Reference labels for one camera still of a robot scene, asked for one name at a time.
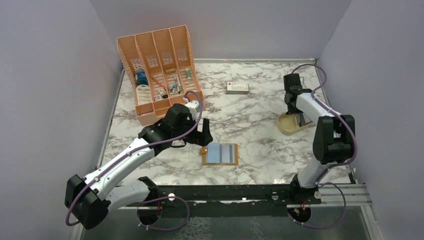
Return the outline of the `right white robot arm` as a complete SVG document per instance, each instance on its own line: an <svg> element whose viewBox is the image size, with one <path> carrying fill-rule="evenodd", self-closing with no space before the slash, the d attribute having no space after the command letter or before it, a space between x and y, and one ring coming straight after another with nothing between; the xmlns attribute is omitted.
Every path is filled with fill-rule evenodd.
<svg viewBox="0 0 424 240"><path fill-rule="evenodd" d="M288 190L289 199L300 204L311 197L328 171L340 166L354 156L355 119L330 109L313 96L310 88L304 88L300 75L290 73L283 77L286 116L293 117L296 129L313 122L316 125L312 152L314 158L296 174Z"/></svg>

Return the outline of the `yellow leather card holder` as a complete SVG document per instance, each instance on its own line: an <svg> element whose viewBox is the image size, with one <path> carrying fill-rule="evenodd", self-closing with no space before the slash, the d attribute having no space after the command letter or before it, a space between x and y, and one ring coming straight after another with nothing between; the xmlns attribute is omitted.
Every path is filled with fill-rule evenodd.
<svg viewBox="0 0 424 240"><path fill-rule="evenodd" d="M202 164L211 166L237 166L239 164L236 143L211 142L200 150Z"/></svg>

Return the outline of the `stack of grey cards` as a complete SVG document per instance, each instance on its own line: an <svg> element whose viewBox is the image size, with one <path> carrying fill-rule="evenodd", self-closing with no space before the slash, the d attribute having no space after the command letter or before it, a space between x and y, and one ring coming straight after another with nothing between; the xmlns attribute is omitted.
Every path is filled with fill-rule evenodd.
<svg viewBox="0 0 424 240"><path fill-rule="evenodd" d="M306 126L313 123L313 121L304 113L299 113L298 114L298 125L300 127Z"/></svg>

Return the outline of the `grey credit card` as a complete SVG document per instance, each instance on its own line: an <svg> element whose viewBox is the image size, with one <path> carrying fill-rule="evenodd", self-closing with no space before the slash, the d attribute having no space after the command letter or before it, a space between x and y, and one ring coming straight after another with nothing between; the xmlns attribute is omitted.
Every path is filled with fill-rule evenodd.
<svg viewBox="0 0 424 240"><path fill-rule="evenodd" d="M236 163L236 145L222 144L220 146L220 163L235 164Z"/></svg>

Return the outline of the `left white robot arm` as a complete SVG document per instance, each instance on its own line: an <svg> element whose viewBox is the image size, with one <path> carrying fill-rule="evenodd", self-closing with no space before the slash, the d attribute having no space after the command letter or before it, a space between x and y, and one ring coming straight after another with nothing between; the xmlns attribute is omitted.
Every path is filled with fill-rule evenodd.
<svg viewBox="0 0 424 240"><path fill-rule="evenodd" d="M72 226L70 216L87 230L101 223L109 212L136 202L152 205L160 196L158 187L148 177L141 177L128 186L118 184L145 162L172 147L174 141L206 146L213 137L209 120L203 119L202 131L198 125L202 119L203 104L192 100L186 104L175 103L165 117L142 129L137 138L109 163L80 177L70 177L66 184L64 204L68 209L67 226Z"/></svg>

